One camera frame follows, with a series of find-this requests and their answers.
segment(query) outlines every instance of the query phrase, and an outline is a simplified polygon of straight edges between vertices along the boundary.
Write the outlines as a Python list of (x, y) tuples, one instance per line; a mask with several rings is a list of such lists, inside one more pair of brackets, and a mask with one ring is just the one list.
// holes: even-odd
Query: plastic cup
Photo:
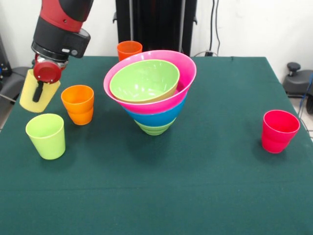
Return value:
[(124, 41), (117, 45), (119, 61), (142, 52), (142, 44), (136, 41)]
[(262, 146), (270, 153), (282, 152), (300, 129), (298, 118), (283, 110), (264, 114)]
[(76, 125), (86, 125), (93, 116), (93, 89), (85, 85), (75, 85), (66, 88), (61, 94), (61, 100), (69, 117)]
[(28, 122), (25, 130), (43, 159), (54, 160), (64, 154), (64, 121), (59, 115), (36, 116)]
[(52, 84), (44, 83), (43, 92), (41, 93), (39, 101), (34, 102), (33, 96), (38, 87), (38, 81), (34, 76), (34, 71), (28, 70), (21, 93), (20, 105), (30, 112), (43, 112), (58, 90), (60, 84), (60, 81)]

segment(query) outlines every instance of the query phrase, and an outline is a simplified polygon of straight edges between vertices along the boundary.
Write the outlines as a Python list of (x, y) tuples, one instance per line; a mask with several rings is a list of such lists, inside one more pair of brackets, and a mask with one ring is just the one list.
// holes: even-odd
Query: plastic bowl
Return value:
[(179, 80), (178, 68), (164, 60), (143, 60), (118, 71), (110, 91), (129, 103), (151, 103), (172, 96)]
[(158, 114), (136, 114), (133, 112), (130, 112), (129, 110), (125, 109), (126, 112), (137, 122), (146, 125), (146, 126), (164, 126), (171, 121), (173, 121), (180, 113), (181, 109), (184, 106), (186, 97), (184, 100), (175, 106), (174, 108), (158, 113)]
[(135, 121), (137, 125), (140, 127), (141, 130), (143, 130), (145, 133), (151, 136), (158, 136), (164, 133), (173, 123), (175, 119), (171, 121), (170, 123), (164, 125), (164, 126), (146, 126), (142, 125), (141, 123)]
[[(176, 94), (164, 100), (144, 104), (132, 104), (116, 99), (109, 89), (109, 84), (113, 76), (120, 69), (131, 63), (149, 59), (166, 60), (176, 65), (179, 70), (179, 82), (177, 85)], [(196, 64), (187, 55), (172, 50), (151, 50), (130, 56), (125, 60), (117, 63), (105, 76), (103, 86), (106, 94), (127, 110), (137, 114), (156, 114), (172, 109), (182, 102), (196, 77), (196, 73)]]

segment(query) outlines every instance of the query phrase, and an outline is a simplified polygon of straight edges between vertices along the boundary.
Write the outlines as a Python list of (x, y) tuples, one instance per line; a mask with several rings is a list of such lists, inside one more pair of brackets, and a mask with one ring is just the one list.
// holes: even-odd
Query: bowl rim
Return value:
[[(147, 63), (148, 61), (149, 61), (149, 62), (151, 62), (151, 61), (159, 61), (159, 62), (168, 64), (168, 65), (170, 65), (172, 68), (174, 68), (174, 70), (177, 72), (177, 74), (175, 75), (175, 83), (174, 83), (171, 87), (169, 87), (169, 88), (167, 89), (167, 91), (163, 92), (162, 94), (156, 95), (156, 96), (154, 96), (154, 97), (152, 97), (152, 98), (141, 99), (141, 100), (127, 100), (127, 99), (121, 99), (121, 98), (119, 98), (115, 93), (113, 93), (111, 84), (112, 84), (112, 81), (114, 80), (115, 76), (116, 76), (118, 73), (120, 73), (122, 70), (125, 70), (125, 69), (127, 69), (128, 67), (131, 67), (131, 66), (133, 66), (133, 65), (135, 65), (135, 64)], [(127, 65), (127, 66), (121, 68), (119, 71), (117, 71), (117, 72), (113, 75), (113, 77), (111, 78), (111, 80), (110, 80), (110, 82), (109, 82), (109, 90), (110, 90), (110, 92), (112, 93), (112, 95), (113, 95), (115, 98), (117, 98), (118, 100), (127, 102), (127, 103), (147, 102), (147, 101), (149, 101), (149, 100), (151, 100), (151, 99), (157, 99), (157, 98), (159, 98), (159, 97), (161, 97), (161, 96), (167, 94), (168, 92), (170, 92), (174, 87), (177, 87), (177, 84), (178, 84), (178, 82), (179, 82), (179, 78), (180, 78), (180, 71), (179, 71), (179, 69), (177, 68), (177, 66), (176, 66), (175, 64), (173, 64), (173, 63), (171, 63), (171, 62), (169, 62), (169, 61), (167, 61), (167, 60), (160, 60), (160, 59), (140, 60), (140, 61), (131, 63), (131, 64), (129, 64), (129, 65)]]
[(125, 109), (126, 112), (129, 112), (129, 113), (131, 113), (131, 114), (135, 114), (135, 115), (138, 115), (138, 116), (162, 115), (162, 114), (164, 114), (164, 113), (167, 113), (167, 112), (169, 112), (169, 111), (172, 111), (173, 109), (175, 109), (175, 108), (177, 108), (179, 105), (181, 105), (181, 104), (186, 100), (187, 94), (184, 96), (184, 99), (182, 99), (182, 101), (179, 102), (179, 104), (175, 105), (173, 108), (168, 109), (168, 110), (165, 110), (165, 111), (160, 112), (160, 113), (156, 113), (156, 114), (138, 114), (138, 113), (135, 113), (135, 112), (133, 112), (133, 111), (128, 110), (128, 109), (125, 108), (125, 107), (123, 107), (123, 109)]
[(167, 52), (167, 53), (173, 53), (173, 54), (179, 54), (180, 56), (183, 56), (185, 58), (187, 58), (190, 62), (191, 62), (191, 66), (193, 67), (195, 73), (193, 75), (193, 78), (191, 79), (191, 81), (189, 82), (188, 86), (184, 87), (184, 89), (182, 89), (180, 92), (178, 92), (177, 94), (174, 94), (173, 96), (170, 96), (166, 99), (163, 99), (163, 100), (159, 100), (159, 101), (155, 101), (155, 102), (151, 102), (151, 103), (138, 103), (138, 104), (134, 104), (134, 103), (128, 103), (128, 102), (124, 102), (124, 101), (121, 101), (119, 99), (116, 99), (112, 94), (111, 94), (111, 91), (110, 91), (110, 88), (106, 88), (106, 86), (104, 86), (104, 91), (105, 93), (113, 100), (115, 100), (116, 102), (118, 102), (119, 104), (123, 104), (123, 105), (131, 105), (131, 106), (149, 106), (149, 105), (154, 105), (154, 104), (158, 104), (158, 103), (161, 103), (161, 102), (166, 102), (174, 97), (177, 97), (179, 95), (181, 95), (183, 92), (185, 92), (186, 90), (189, 89), (189, 87), (191, 86), (191, 84), (194, 82), (195, 78), (196, 78), (196, 75), (197, 75), (197, 66), (196, 66), (196, 63), (187, 55), (181, 53), (181, 52), (178, 52), (178, 51), (174, 51), (174, 50), (150, 50), (150, 51), (145, 51), (145, 52), (142, 52), (142, 53), (139, 53), (139, 54), (136, 54), (136, 55), (132, 55), (120, 62), (118, 62), (117, 64), (115, 64), (108, 72), (107, 74), (105, 75), (104, 77), (104, 80), (103, 80), (103, 85), (104, 85), (104, 81), (106, 79), (108, 79), (108, 73), (110, 71), (112, 71), (113, 69), (115, 69), (119, 63), (123, 62), (123, 61), (128, 61), (128, 60), (131, 60), (133, 57), (141, 57), (143, 54), (149, 54), (149, 53), (153, 53), (153, 52), (159, 52), (159, 51), (164, 51), (164, 52)]

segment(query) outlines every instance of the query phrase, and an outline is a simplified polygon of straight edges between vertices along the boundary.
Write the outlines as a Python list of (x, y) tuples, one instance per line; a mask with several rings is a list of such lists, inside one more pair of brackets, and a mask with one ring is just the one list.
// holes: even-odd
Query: green cup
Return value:
[(64, 154), (64, 121), (59, 115), (34, 117), (26, 125), (26, 133), (43, 159), (54, 160)]

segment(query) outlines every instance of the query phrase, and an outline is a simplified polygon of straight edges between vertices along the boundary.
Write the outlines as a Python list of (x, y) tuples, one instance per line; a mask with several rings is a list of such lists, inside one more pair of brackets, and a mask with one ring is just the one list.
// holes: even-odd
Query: orange cup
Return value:
[(117, 45), (119, 61), (142, 52), (142, 44), (136, 41), (124, 41)]
[(62, 92), (61, 100), (76, 125), (86, 125), (91, 122), (94, 102), (91, 87), (85, 85), (68, 87)]

